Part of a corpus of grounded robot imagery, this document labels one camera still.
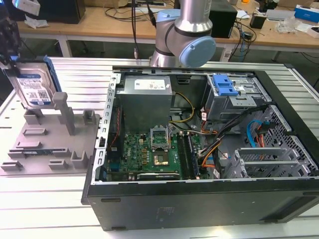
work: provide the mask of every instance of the slotted aluminum surface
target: slotted aluminum surface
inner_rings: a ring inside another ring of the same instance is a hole
[[[52,58],[62,90],[75,112],[94,109],[102,114],[112,66],[148,66],[148,60]],[[265,70],[309,128],[319,137],[317,95],[303,87],[296,72],[280,64],[208,63],[225,70]],[[25,120],[12,93],[0,108],[0,161],[7,158]],[[82,206],[85,176],[0,178],[1,238],[319,238],[319,206],[286,224],[224,226],[130,232],[104,232],[90,208]]]

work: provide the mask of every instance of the motherboard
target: motherboard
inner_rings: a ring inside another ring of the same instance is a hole
[[[195,179],[196,155],[201,150],[198,134],[162,132],[125,134],[122,158],[108,162],[111,175],[128,181],[156,180],[159,175],[171,180]],[[166,144],[167,148],[154,149],[154,145]]]

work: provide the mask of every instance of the yellow wire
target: yellow wire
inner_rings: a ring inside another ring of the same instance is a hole
[[[194,116],[194,114],[195,114],[195,108],[193,107],[192,103],[189,101],[189,99],[188,99],[185,95],[183,95],[183,94],[180,93],[180,92],[176,92],[176,94],[182,96],[182,97],[190,104],[190,106],[191,106],[191,115],[190,115],[190,117],[188,117],[187,119],[183,119],[183,120],[171,120],[171,121],[169,121],[169,122],[170,122],[170,123],[184,123],[184,122],[186,122],[186,121],[188,121],[188,120],[191,120],[191,119],[193,118],[193,116]]]

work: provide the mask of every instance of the gray power supply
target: gray power supply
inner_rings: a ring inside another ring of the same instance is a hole
[[[168,125],[172,91],[169,76],[127,76],[118,93],[127,132],[150,132]]]

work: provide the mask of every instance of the black box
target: black box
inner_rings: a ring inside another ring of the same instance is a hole
[[[250,27],[256,28],[256,29],[263,28],[266,18],[267,18],[266,16],[253,15],[250,21]]]
[[[26,13],[13,6],[12,0],[4,0],[10,18],[24,21],[27,15],[33,19],[78,24],[85,13],[84,0],[38,0],[40,3],[39,16]]]
[[[213,23],[212,37],[229,38],[237,16],[237,10],[227,0],[213,0],[209,19]]]

